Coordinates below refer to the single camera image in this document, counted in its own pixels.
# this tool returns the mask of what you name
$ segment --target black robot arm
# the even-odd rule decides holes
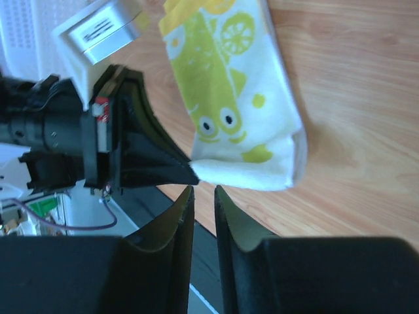
[[[97,81],[89,110],[71,80],[40,83],[0,78],[0,143],[24,154],[34,192],[53,192],[86,179],[113,190],[197,184],[189,158],[153,114],[143,74],[110,66]]]

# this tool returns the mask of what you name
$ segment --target wire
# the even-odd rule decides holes
[[[107,204],[106,200],[101,198],[99,201],[105,206],[106,210],[109,212],[109,214],[113,218],[113,222],[110,224],[104,224],[102,226],[91,226],[91,227],[76,227],[76,226],[66,226],[64,224],[55,224],[51,221],[47,221],[47,219],[42,218],[39,216],[35,211],[33,211],[29,206],[27,206],[24,202],[17,200],[16,198],[10,198],[8,199],[16,206],[19,206],[22,208],[29,216],[32,216],[33,218],[37,219],[40,223],[53,227],[53,228],[59,228],[63,230],[69,230],[69,231],[96,231],[96,230],[104,230],[114,227],[117,222],[118,218],[115,216],[115,214],[112,212],[112,210],[109,208],[109,205]]]

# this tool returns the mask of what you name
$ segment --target folded cloth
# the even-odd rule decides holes
[[[196,127],[191,167],[214,184],[283,190],[307,142],[266,0],[168,0],[160,21]]]

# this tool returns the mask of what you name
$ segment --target red component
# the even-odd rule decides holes
[[[102,108],[102,114],[97,117],[98,122],[108,123],[109,121],[109,98],[98,96],[96,103]]]

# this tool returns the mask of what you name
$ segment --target wood grain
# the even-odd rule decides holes
[[[227,192],[283,236],[394,235],[419,248],[419,1],[269,3],[308,132],[308,167],[287,192]],[[145,72],[156,115],[190,153],[194,128],[157,28],[162,4],[145,2],[150,30],[115,61]],[[196,217],[212,232],[213,188],[196,189]],[[183,187],[161,189],[176,198]]]

